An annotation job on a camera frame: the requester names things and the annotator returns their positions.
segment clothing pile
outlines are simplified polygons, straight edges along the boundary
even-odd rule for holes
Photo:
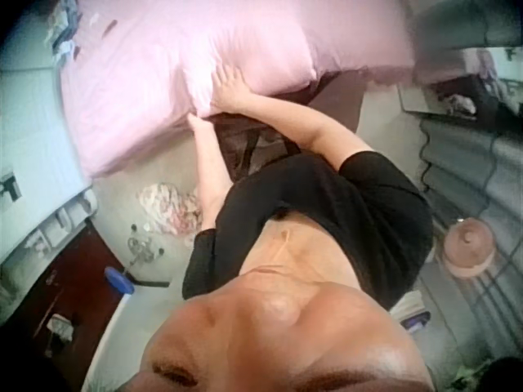
[[[184,237],[192,243],[202,225],[197,189],[183,194],[173,184],[159,183],[145,187],[136,197],[150,218],[145,231]]]

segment tiled floor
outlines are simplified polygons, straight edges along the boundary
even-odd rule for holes
[[[401,111],[395,87],[373,88],[366,93],[357,133],[417,182],[424,168],[418,151],[425,136],[419,130],[419,119]],[[190,135],[182,135],[170,149],[96,183],[100,210],[94,224],[124,264],[131,256],[126,243],[130,225],[141,227],[146,222],[136,191],[158,181],[190,190],[196,185],[195,176],[194,144]],[[107,386],[125,381],[137,370],[146,342],[181,301],[181,279],[190,250],[171,236],[155,235],[154,241],[166,249],[166,254],[154,264],[141,267],[142,278],[160,277],[172,280],[172,284],[167,289],[139,290],[130,298],[101,355],[100,366],[111,363],[112,370],[96,373]],[[459,365],[477,365],[488,350],[467,302],[438,264],[424,267],[417,289],[422,292],[432,319],[426,328],[416,332],[414,339],[436,385],[442,389],[454,378]],[[132,350],[126,345],[129,341],[133,342]]]

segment pink pillow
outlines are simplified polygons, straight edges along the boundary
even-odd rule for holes
[[[196,112],[207,117],[211,106],[211,74],[220,63],[242,70],[254,92],[270,96],[297,91],[316,79],[305,34],[296,17],[257,2],[220,18],[206,29],[191,31],[181,49],[181,67]]]

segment mattress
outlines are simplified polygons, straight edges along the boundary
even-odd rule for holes
[[[82,0],[61,71],[69,131],[87,176],[101,176],[210,114],[210,73],[232,62],[256,92],[297,91],[361,70],[409,78],[413,55],[396,0]]]

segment hand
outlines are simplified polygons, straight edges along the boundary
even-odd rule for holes
[[[187,122],[189,123],[190,129],[192,129],[193,132],[204,131],[206,129],[214,131],[214,126],[211,122],[205,121],[200,117],[196,117],[192,113],[187,114]]]
[[[217,66],[212,86],[212,105],[230,114],[237,114],[251,94],[242,72],[229,65]]]

